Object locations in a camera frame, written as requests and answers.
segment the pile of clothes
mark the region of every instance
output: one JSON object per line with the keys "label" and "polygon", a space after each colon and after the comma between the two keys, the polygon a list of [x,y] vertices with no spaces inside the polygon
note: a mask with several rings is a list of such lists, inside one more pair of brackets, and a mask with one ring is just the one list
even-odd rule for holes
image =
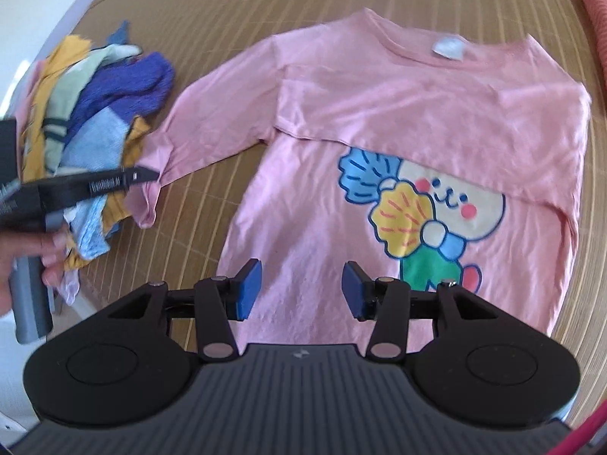
{"label": "pile of clothes", "polygon": [[[133,166],[162,108],[175,72],[160,53],[128,44],[128,22],[105,47],[67,36],[46,60],[32,65],[15,117],[22,180]],[[72,244],[57,290],[68,304],[80,289],[78,269],[109,251],[108,238],[129,216],[124,194],[79,202],[66,210]]]}

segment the white cartoon hand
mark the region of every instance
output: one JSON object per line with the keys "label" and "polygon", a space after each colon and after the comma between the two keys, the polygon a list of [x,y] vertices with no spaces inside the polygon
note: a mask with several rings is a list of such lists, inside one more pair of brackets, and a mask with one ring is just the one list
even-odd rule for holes
{"label": "white cartoon hand", "polygon": [[421,240],[432,248],[441,246],[447,235],[447,227],[438,221],[428,221],[421,228]]}

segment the cartoon bear face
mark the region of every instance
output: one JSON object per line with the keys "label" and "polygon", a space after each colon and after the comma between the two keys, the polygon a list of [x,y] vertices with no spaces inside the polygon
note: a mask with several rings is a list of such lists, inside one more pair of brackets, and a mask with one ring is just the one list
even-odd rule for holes
{"label": "cartoon bear face", "polygon": [[487,237],[500,223],[506,198],[457,177],[442,174],[411,161],[401,162],[398,177],[415,185],[420,193],[428,193],[436,210],[436,220],[452,234],[468,241]]}

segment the cartoon character print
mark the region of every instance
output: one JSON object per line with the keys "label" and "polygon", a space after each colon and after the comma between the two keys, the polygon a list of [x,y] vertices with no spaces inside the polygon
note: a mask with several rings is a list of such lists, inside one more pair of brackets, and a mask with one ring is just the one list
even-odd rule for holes
{"label": "cartoon character print", "polygon": [[500,225],[506,198],[457,177],[394,156],[351,148],[339,161],[345,199],[371,204],[368,220],[385,253],[400,260],[412,289],[436,289],[454,279],[478,292],[483,275],[459,259],[468,243]]}

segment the neckline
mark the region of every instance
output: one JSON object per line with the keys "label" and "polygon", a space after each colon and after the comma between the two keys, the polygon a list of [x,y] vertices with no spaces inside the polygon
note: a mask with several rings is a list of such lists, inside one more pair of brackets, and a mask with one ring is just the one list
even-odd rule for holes
{"label": "neckline", "polygon": [[[516,58],[521,55],[529,54],[531,50],[531,44],[533,38],[527,34],[521,41],[513,41],[503,44],[478,44],[470,42],[467,39],[450,33],[441,33],[437,31],[417,30],[414,28],[401,27],[395,24],[391,20],[385,19],[382,16],[377,15],[370,8],[364,8],[362,10],[362,16],[366,26],[375,35],[379,43],[393,54],[399,57],[403,57],[415,62],[424,63],[430,66],[436,66],[439,68],[456,68],[456,69],[487,69],[487,68],[500,68],[508,62],[509,59]],[[423,32],[426,36],[433,36],[433,40],[436,42],[440,38],[454,37],[461,39],[467,47],[471,50],[482,51],[491,56],[489,60],[450,60],[436,55],[431,48],[426,51],[417,51],[406,48],[405,46],[398,44],[394,41],[386,32],[386,27],[393,28],[396,32],[411,32],[418,31]]]}

